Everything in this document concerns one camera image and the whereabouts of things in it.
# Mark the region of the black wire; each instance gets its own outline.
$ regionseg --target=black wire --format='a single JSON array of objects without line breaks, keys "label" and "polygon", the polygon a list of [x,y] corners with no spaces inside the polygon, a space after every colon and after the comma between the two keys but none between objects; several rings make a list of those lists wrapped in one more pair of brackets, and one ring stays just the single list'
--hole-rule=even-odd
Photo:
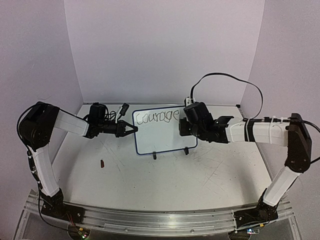
[{"label": "black wire", "polygon": [[106,110],[106,114],[109,115],[109,109],[106,105],[103,105],[105,107],[105,110]]},{"label": "black wire", "polygon": [[259,93],[260,93],[260,96],[261,96],[261,107],[260,107],[260,110],[259,112],[257,113],[257,115],[255,115],[252,119],[255,119],[260,113],[261,113],[261,110],[262,110],[262,107],[264,105],[264,96],[262,94],[262,91],[260,90],[259,87],[257,87],[255,84],[253,84],[252,82],[249,82],[249,81],[245,81],[245,80],[241,80],[235,76],[232,76],[230,74],[227,74],[227,73],[223,73],[223,72],[212,72],[212,73],[208,73],[206,75],[204,75],[195,85],[192,86],[191,88],[191,92],[190,92],[190,98],[191,98],[191,102],[193,103],[194,101],[194,89],[195,87],[201,82],[202,79],[204,79],[205,77],[208,77],[208,76],[214,76],[214,75],[220,75],[220,76],[226,76],[226,77],[229,77],[229,78],[232,78],[232,79],[235,79],[239,82],[242,82],[242,83],[246,83],[246,84],[250,84],[254,87],[256,87],[256,89],[258,89]]},{"label": "black wire", "polygon": [[108,119],[106,119],[106,120],[110,120],[110,121],[116,120],[116,115],[117,115],[116,111],[111,111],[108,116]]},{"label": "black wire", "polygon": [[38,190],[39,190],[39,196],[38,196],[38,212],[39,212],[40,218],[41,218],[46,224],[48,224],[48,225],[51,226],[51,227],[54,227],[54,228],[57,228],[57,229],[61,229],[61,230],[64,230],[64,231],[68,231],[68,229],[65,229],[65,228],[60,227],[60,226],[55,226],[55,225],[47,222],[47,221],[44,219],[44,217],[43,217],[42,214],[41,214],[41,210],[40,210],[40,191],[41,191],[41,190],[40,190],[40,187],[39,187],[39,186],[38,186]]},{"label": "black wire", "polygon": [[318,162],[319,160],[320,160],[320,156],[317,157],[315,160],[312,160],[312,161],[310,162],[310,164],[314,164],[314,163]]}]

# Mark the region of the whiteboard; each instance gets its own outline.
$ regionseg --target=whiteboard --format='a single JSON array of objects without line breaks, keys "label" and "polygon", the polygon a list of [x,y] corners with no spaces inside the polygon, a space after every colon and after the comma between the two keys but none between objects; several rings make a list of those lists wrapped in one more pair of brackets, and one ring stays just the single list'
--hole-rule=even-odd
[{"label": "whiteboard", "polygon": [[184,106],[160,107],[135,110],[133,125],[138,127],[134,134],[136,153],[139,155],[163,153],[184,148],[195,148],[195,136],[179,135],[179,119],[185,118]]}]

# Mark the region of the blue whiteboard frame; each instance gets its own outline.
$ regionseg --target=blue whiteboard frame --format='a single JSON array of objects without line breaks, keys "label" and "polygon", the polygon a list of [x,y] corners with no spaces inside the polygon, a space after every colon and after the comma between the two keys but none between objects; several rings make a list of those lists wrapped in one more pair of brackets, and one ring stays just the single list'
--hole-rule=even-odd
[{"label": "blue whiteboard frame", "polygon": [[[146,108],[146,109],[140,109],[140,110],[134,110],[132,112],[132,124],[134,126],[135,125],[135,118],[134,118],[134,113],[135,112],[141,112],[141,111],[148,111],[148,110],[158,110],[158,109],[173,109],[173,108],[184,108],[185,106],[184,105],[178,105],[178,106],[165,106],[165,107],[156,107],[156,108]],[[192,147],[188,147],[188,149],[194,149],[198,146],[198,138],[196,137],[196,143],[195,143],[195,146],[192,146]],[[143,155],[151,155],[153,153],[157,153],[157,154],[160,154],[160,153],[169,153],[169,152],[174,152],[174,151],[180,151],[180,150],[184,150],[184,148],[178,148],[178,149],[173,149],[173,150],[167,150],[167,151],[155,151],[155,152],[147,152],[147,153],[139,153],[138,152],[138,146],[137,146],[137,137],[136,137],[136,133],[134,133],[134,143],[135,143],[135,151],[136,151],[136,154],[140,155],[140,156],[143,156]]]}]

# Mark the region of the metal rail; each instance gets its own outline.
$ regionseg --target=metal rail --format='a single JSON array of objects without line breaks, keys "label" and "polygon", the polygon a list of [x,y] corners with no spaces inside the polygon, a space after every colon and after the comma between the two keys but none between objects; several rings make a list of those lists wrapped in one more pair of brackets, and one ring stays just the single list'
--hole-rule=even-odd
[{"label": "metal rail", "polygon": [[[205,236],[232,232],[236,229],[234,211],[254,208],[256,204],[231,208],[219,208],[196,211],[131,211],[110,208],[92,207],[81,204],[72,204],[85,209],[83,222],[80,227],[95,229],[116,234],[158,237],[187,237]],[[38,214],[38,196],[30,193],[25,203],[24,210]],[[282,200],[278,209],[279,218],[293,219],[291,204]],[[61,223],[67,221],[44,216]]]}]

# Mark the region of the white cable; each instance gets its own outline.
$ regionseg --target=white cable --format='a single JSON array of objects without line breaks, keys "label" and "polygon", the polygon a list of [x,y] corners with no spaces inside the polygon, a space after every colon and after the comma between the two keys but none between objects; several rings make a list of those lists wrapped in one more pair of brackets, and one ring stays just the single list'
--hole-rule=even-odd
[{"label": "white cable", "polygon": [[118,116],[120,115],[120,111],[122,109],[122,106],[119,107],[119,110],[116,112],[116,115],[115,115],[115,123],[118,123]]},{"label": "white cable", "polygon": [[271,125],[273,124],[275,117],[276,117],[276,116],[273,116],[273,117],[272,117],[271,122],[270,122],[270,124],[269,124],[269,143],[270,143],[270,144],[272,144]]}]

